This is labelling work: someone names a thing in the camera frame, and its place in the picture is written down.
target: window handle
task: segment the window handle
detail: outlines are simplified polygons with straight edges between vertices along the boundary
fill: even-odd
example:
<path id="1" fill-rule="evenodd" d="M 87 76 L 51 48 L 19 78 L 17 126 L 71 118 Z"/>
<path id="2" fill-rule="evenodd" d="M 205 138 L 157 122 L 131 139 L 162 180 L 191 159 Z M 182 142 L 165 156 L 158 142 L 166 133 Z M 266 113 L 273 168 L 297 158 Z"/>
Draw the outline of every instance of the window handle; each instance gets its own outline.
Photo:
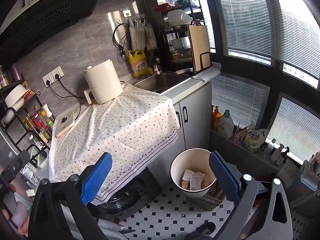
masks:
<path id="1" fill-rule="evenodd" d="M 178 111 L 176 112 L 176 115 L 177 115 L 178 120 L 179 120 L 179 125 L 180 125 L 180 127 L 179 127 L 179 128 L 181 128 L 180 114 L 179 114 L 179 112 L 178 112 Z"/>
<path id="2" fill-rule="evenodd" d="M 187 110 L 187 108 L 185 106 L 182 108 L 182 112 L 183 112 L 184 122 L 187 123 L 189 121 L 189 119 L 188 119 L 188 110 Z"/>
<path id="3" fill-rule="evenodd" d="M 22 8 L 26 6 L 26 0 L 22 0 Z"/>

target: stainless steel sink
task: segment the stainless steel sink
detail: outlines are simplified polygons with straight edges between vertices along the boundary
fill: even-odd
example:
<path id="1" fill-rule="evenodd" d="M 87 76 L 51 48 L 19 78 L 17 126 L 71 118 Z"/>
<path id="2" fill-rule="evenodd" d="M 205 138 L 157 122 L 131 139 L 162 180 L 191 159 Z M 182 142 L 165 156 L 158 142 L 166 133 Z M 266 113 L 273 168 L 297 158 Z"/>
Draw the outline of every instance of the stainless steel sink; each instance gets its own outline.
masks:
<path id="1" fill-rule="evenodd" d="M 162 93 L 187 78 L 189 78 L 189 76 L 184 74 L 177 75 L 175 73 L 161 73 L 160 75 L 154 75 L 143 80 L 136 81 L 132 85 L 144 90 Z"/>

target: cabinet door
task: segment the cabinet door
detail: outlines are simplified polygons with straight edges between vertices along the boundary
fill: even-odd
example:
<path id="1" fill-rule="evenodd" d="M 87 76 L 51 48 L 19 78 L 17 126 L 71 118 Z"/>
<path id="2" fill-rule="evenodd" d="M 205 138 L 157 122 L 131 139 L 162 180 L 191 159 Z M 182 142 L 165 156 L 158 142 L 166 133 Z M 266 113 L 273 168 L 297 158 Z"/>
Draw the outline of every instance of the cabinet door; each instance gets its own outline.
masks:
<path id="1" fill-rule="evenodd" d="M 208 149 L 211 120 L 211 83 L 180 102 L 186 149 Z"/>
<path id="2" fill-rule="evenodd" d="M 168 184 L 172 182 L 170 176 L 170 166 L 173 159 L 180 153 L 183 152 L 185 147 L 183 127 L 179 103 L 174 106 L 178 118 L 180 118 L 181 127 L 177 130 L 178 138 L 175 143 L 165 148 L 162 153 L 148 165 L 148 169 L 151 171 L 152 175 L 158 181 L 162 188 L 165 188 Z"/>
<path id="3" fill-rule="evenodd" d="M 8 13 L 7 17 L 4 19 L 0 27 L 0 34 L 28 7 L 29 0 L 18 0 Z"/>

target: black and white tile floor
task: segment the black and white tile floor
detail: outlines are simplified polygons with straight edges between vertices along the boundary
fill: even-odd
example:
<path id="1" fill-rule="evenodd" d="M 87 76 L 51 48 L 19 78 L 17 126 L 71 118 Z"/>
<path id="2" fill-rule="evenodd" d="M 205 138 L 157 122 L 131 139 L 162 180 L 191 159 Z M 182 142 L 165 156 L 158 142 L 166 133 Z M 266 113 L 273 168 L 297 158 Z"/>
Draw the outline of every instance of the black and white tile floor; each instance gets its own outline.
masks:
<path id="1" fill-rule="evenodd" d="M 171 185 L 148 205 L 120 222 L 134 233 L 125 234 L 130 240 L 182 240 L 203 223 L 215 223 L 219 231 L 233 209 L 233 202 L 224 200 L 212 211 L 186 200 L 186 196 Z"/>

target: yellow detergent bottle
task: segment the yellow detergent bottle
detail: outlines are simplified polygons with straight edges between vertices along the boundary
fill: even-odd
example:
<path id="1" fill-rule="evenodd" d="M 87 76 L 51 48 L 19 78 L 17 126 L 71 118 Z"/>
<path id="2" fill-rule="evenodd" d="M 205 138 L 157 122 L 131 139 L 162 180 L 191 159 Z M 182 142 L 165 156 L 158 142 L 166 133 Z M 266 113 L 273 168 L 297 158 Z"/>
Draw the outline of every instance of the yellow detergent bottle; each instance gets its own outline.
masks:
<path id="1" fill-rule="evenodd" d="M 153 75 L 152 68 L 148 67 L 146 55 L 144 54 L 143 50 L 137 50 L 135 52 L 132 52 L 131 50 L 129 50 L 128 54 L 129 54 L 129 62 L 131 64 L 133 74 L 135 77 L 138 77 L 143 74 L 148 74 L 148 73 Z"/>

